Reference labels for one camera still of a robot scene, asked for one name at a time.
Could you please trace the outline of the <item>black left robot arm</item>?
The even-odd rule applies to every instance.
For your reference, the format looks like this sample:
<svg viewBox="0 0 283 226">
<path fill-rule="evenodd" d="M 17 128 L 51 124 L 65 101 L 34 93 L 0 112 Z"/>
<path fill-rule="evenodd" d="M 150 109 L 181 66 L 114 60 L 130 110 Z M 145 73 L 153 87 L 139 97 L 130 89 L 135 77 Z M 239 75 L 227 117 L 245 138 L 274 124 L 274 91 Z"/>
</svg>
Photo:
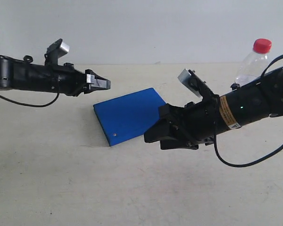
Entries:
<svg viewBox="0 0 283 226">
<path fill-rule="evenodd" d="M 93 70 L 81 72 L 71 63 L 36 65 L 0 55 L 0 89 L 61 93 L 71 97 L 109 90 L 111 81 Z"/>
</svg>

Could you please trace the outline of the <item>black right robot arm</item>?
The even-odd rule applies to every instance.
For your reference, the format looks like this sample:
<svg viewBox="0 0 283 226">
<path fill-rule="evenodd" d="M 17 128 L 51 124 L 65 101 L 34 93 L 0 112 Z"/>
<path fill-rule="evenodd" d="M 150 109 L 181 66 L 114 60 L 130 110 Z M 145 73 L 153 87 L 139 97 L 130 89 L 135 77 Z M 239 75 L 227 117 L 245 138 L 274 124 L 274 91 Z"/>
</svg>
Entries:
<svg viewBox="0 0 283 226">
<path fill-rule="evenodd" d="M 184 107 L 159 107 L 159 120 L 144 133 L 146 143 L 160 142 L 162 150 L 211 145 L 214 135 L 283 116 L 283 66 L 227 94 L 217 95 L 194 71 L 184 69 L 178 80 L 202 100 Z"/>
</svg>

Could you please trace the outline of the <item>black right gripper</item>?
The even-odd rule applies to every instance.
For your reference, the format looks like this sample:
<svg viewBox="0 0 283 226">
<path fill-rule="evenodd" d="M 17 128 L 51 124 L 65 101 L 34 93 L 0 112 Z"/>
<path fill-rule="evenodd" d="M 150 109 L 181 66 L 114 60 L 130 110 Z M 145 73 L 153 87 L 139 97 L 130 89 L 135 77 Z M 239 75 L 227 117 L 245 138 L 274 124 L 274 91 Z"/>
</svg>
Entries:
<svg viewBox="0 0 283 226">
<path fill-rule="evenodd" d="M 212 144 L 220 97 L 189 102 L 184 107 L 165 104 L 158 109 L 160 119 L 144 133 L 146 143 L 160 142 L 161 150 L 198 150 Z"/>
</svg>

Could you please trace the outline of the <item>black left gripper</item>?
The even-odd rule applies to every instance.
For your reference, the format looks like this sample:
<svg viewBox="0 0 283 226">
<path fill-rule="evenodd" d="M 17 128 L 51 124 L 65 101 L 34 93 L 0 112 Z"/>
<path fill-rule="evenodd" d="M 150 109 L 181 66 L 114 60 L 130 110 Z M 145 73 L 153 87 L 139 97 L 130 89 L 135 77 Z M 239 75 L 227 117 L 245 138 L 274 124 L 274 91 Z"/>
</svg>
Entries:
<svg viewBox="0 0 283 226">
<path fill-rule="evenodd" d="M 93 91 L 111 88 L 110 80 L 97 75 L 91 69 L 81 72 L 71 63 L 51 66 L 50 74 L 53 76 L 52 91 L 66 96 L 77 97 L 81 93 L 89 94 Z"/>
</svg>

